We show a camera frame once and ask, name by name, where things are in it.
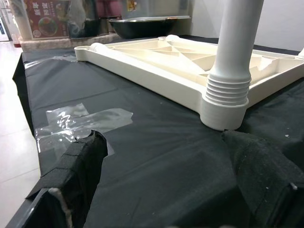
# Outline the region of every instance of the tiled floor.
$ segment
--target tiled floor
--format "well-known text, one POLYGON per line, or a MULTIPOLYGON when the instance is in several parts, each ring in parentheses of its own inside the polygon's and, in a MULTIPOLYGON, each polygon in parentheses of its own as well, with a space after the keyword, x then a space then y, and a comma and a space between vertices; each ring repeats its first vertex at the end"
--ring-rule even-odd
POLYGON ((21 48, 0 42, 0 228, 40 176, 36 144, 12 80, 21 48))

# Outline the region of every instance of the metal bowl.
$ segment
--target metal bowl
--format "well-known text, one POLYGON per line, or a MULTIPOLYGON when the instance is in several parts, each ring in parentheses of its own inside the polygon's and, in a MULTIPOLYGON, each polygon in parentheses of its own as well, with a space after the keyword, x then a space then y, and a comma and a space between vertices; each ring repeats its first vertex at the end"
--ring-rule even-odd
POLYGON ((166 36, 177 19, 156 20, 109 20, 115 32, 125 39, 166 36))

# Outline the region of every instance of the food poster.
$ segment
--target food poster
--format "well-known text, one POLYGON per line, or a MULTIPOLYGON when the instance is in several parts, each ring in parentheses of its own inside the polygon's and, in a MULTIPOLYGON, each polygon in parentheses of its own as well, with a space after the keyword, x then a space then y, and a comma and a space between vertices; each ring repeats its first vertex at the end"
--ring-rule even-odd
POLYGON ((33 39, 68 37, 70 0, 24 0, 33 39))

